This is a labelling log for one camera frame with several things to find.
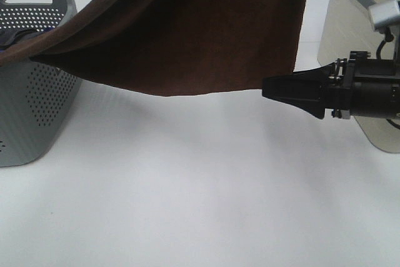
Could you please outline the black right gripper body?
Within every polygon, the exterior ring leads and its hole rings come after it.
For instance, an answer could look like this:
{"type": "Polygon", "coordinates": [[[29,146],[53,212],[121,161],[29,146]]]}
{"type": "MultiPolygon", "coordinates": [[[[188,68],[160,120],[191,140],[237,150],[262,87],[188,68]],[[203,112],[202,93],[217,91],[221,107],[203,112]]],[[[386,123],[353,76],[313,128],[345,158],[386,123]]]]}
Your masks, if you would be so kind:
{"type": "Polygon", "coordinates": [[[398,62],[352,51],[348,59],[337,59],[327,67],[323,100],[334,118],[399,119],[398,62]]]}

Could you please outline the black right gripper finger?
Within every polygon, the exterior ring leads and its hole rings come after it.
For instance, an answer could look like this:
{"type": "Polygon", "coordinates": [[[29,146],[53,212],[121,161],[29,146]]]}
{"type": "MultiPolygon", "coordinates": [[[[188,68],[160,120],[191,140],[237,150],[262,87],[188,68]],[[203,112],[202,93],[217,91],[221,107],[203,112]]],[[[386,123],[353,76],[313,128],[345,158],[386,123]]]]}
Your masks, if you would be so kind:
{"type": "Polygon", "coordinates": [[[334,64],[331,63],[287,76],[264,78],[262,96],[290,104],[318,119],[323,119],[325,110],[333,108],[329,77],[334,70],[334,64]]]}

